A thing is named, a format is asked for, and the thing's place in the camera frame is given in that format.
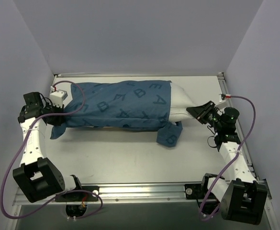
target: cable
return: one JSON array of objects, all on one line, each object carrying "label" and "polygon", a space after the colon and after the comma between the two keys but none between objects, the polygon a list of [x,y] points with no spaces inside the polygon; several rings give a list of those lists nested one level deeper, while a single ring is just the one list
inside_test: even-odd
[{"label": "cable", "polygon": [[208,145],[209,145],[210,148],[215,149],[215,148],[217,148],[216,145],[215,145],[215,146],[212,146],[212,145],[209,144],[209,139],[210,139],[210,138],[213,138],[213,137],[214,137],[214,136],[209,136],[208,139],[207,139],[207,143],[208,143]]},{"label": "cable", "polygon": [[48,97],[45,97],[45,98],[44,98],[45,103],[47,103],[46,99],[49,101],[49,103],[51,104],[51,106],[54,106],[53,102],[52,102]]},{"label": "cable", "polygon": [[[228,95],[228,94],[226,95],[226,98],[240,98],[240,99],[244,99],[244,100],[248,101],[248,102],[251,104],[251,106],[252,106],[252,108],[253,108],[253,111],[254,111],[253,122],[252,122],[252,124],[251,124],[251,127],[250,127],[249,132],[247,133],[247,135],[245,136],[245,138],[242,140],[241,144],[238,146],[238,148],[237,148],[237,153],[236,153],[235,157],[234,157],[228,164],[225,165],[225,167],[220,171],[220,173],[217,175],[217,177],[215,178],[215,180],[212,182],[212,184],[211,184],[210,188],[208,189],[208,191],[207,191],[207,193],[206,193],[204,199],[202,200],[202,204],[201,204],[201,206],[200,206],[200,208],[199,208],[199,214],[202,213],[202,209],[203,209],[203,207],[204,207],[204,205],[205,205],[205,203],[206,203],[206,201],[207,201],[207,199],[208,199],[208,197],[209,197],[209,195],[210,195],[210,193],[211,193],[213,187],[215,186],[216,182],[218,181],[218,179],[221,178],[221,176],[223,175],[223,173],[224,173],[224,172],[229,168],[229,166],[230,166],[233,162],[235,162],[235,160],[238,158],[238,156],[239,156],[239,151],[241,150],[243,144],[245,143],[245,141],[246,141],[247,138],[249,137],[250,133],[253,131],[253,128],[254,128],[254,125],[255,125],[255,121],[256,121],[256,108],[255,108],[255,105],[252,103],[251,100],[249,100],[249,99],[246,98],[246,97],[242,97],[242,96],[233,96],[233,95]],[[207,218],[204,218],[204,219],[201,219],[201,220],[202,220],[202,221],[208,221],[208,220],[210,220],[210,219],[213,217],[213,215],[218,211],[219,206],[218,206]]]},{"label": "cable", "polygon": [[[82,88],[81,88],[80,86],[78,86],[77,84],[75,84],[74,82],[69,81],[69,80],[62,80],[62,81],[59,81],[59,82],[55,83],[53,86],[56,86],[56,85],[61,84],[61,83],[70,83],[70,84],[76,85],[76,86],[80,89],[80,91],[81,91],[81,93],[82,93],[82,96],[83,96],[82,104],[81,104],[81,106],[80,106],[78,109],[76,109],[76,110],[73,111],[73,112],[69,112],[69,113],[50,113],[50,114],[41,115],[41,116],[39,116],[38,118],[36,118],[36,119],[33,121],[33,123],[29,126],[29,130],[28,130],[28,132],[27,132],[27,134],[26,134],[26,136],[25,136],[25,138],[24,138],[24,141],[23,141],[22,145],[20,146],[19,150],[17,151],[17,153],[16,153],[15,156],[13,157],[12,161],[10,162],[10,164],[9,164],[9,166],[8,166],[8,168],[7,168],[7,171],[5,172],[5,175],[4,175],[4,178],[3,178],[3,180],[2,180],[1,187],[0,187],[0,210],[1,210],[1,212],[3,213],[3,215],[4,215],[5,217],[7,217],[7,218],[10,218],[10,219],[21,219],[21,218],[28,217],[28,216],[30,216],[31,214],[36,213],[37,211],[39,211],[40,209],[42,209],[43,207],[45,207],[48,203],[50,203],[50,202],[53,201],[56,197],[58,197],[58,196],[60,196],[60,195],[62,195],[62,194],[75,193],[75,192],[83,192],[83,193],[87,193],[87,194],[88,194],[88,193],[89,193],[89,194],[92,193],[92,192],[86,191],[86,190],[71,190],[71,191],[63,192],[63,193],[60,193],[60,194],[54,196],[54,197],[51,198],[50,200],[46,201],[43,205],[41,205],[41,206],[40,206],[39,208],[37,208],[36,210],[34,210],[34,211],[30,212],[30,213],[27,213],[27,214],[25,214],[25,215],[23,215],[23,216],[18,216],[18,217],[9,215],[9,214],[6,212],[5,207],[4,207],[3,196],[4,196],[5,184],[6,184],[6,182],[7,182],[7,178],[8,178],[9,172],[10,172],[10,170],[11,170],[13,164],[15,163],[17,157],[18,157],[18,156],[20,155],[20,153],[23,151],[23,149],[24,149],[24,147],[25,147],[25,145],[26,145],[26,143],[27,143],[27,140],[28,140],[28,138],[29,138],[29,135],[30,135],[30,133],[31,133],[31,129],[34,127],[35,123],[36,123],[38,120],[40,120],[40,119],[42,119],[42,118],[45,118],[45,117],[48,117],[48,116],[68,116],[68,115],[72,115],[72,114],[74,114],[74,113],[77,113],[79,110],[81,110],[82,107],[83,107],[83,105],[84,105],[84,103],[85,103],[85,94],[84,94],[84,92],[83,92],[83,90],[82,90]],[[100,198],[99,195],[94,194],[94,196],[96,196],[96,197],[101,201],[101,206],[100,206],[97,210],[93,211],[92,213],[89,213],[89,214],[87,214],[87,215],[85,215],[85,216],[78,217],[78,218],[84,218],[84,217],[91,216],[91,215],[95,214],[96,212],[98,212],[98,211],[102,208],[102,199]]]}]

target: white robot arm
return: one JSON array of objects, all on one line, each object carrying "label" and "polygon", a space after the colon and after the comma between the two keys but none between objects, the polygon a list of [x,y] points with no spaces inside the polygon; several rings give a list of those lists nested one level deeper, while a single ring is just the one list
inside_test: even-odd
[{"label": "white robot arm", "polygon": [[[231,96],[221,95],[223,100],[226,97]],[[189,107],[187,111],[200,123],[208,123],[214,128],[216,148],[226,163],[219,175],[207,173],[204,176],[202,190],[206,192],[206,195],[203,203],[211,192],[220,202],[219,207],[223,219],[259,224],[268,193],[266,187],[258,184],[250,172],[241,151],[241,141],[235,132],[235,123],[240,113],[232,107],[226,107],[224,112],[219,114],[219,108],[211,101],[202,106]],[[229,172],[229,178],[227,178],[230,181],[229,185],[221,177],[226,170]]]},{"label": "white robot arm", "polygon": [[[63,100],[67,92],[51,92],[50,100],[43,102],[38,92],[24,95],[26,106],[23,107],[18,120],[25,139],[34,120],[48,113],[62,113]],[[74,175],[66,176],[54,166],[45,153],[46,124],[59,125],[63,116],[38,120],[31,129],[27,144],[23,150],[20,167],[13,170],[13,177],[30,202],[36,202],[64,191],[82,189],[81,183]]]}]

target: small white connector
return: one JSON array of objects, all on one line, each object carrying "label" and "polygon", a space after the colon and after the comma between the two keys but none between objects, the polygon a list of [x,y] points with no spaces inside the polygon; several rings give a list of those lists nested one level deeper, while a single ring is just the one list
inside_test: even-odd
[{"label": "small white connector", "polygon": [[52,101],[53,105],[59,108],[63,107],[63,101],[67,98],[67,92],[64,90],[57,90],[51,92],[49,99]]}]

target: stuffed object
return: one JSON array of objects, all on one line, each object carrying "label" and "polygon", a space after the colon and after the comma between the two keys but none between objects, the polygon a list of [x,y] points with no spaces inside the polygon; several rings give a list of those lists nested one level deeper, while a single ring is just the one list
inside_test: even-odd
[{"label": "stuffed object", "polygon": [[[118,83],[78,83],[85,94],[85,105],[54,126],[51,139],[67,127],[121,127],[129,130],[157,131],[157,143],[174,147],[182,132],[181,120],[192,118],[187,107],[193,101],[178,85],[164,80],[122,81]],[[72,101],[64,112],[75,111],[83,96],[71,85]]]}]

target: screw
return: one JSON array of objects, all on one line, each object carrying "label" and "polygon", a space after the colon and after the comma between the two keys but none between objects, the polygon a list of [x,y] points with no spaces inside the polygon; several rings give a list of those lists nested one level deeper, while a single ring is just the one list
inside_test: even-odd
[{"label": "screw", "polygon": [[192,192],[193,192],[193,191],[192,191],[191,188],[187,188],[187,189],[186,189],[186,194],[187,194],[187,195],[192,195]]},{"label": "screw", "polygon": [[93,190],[93,193],[94,193],[94,194],[96,194],[96,195],[98,195],[98,194],[99,194],[99,192],[98,192],[97,190]]}]

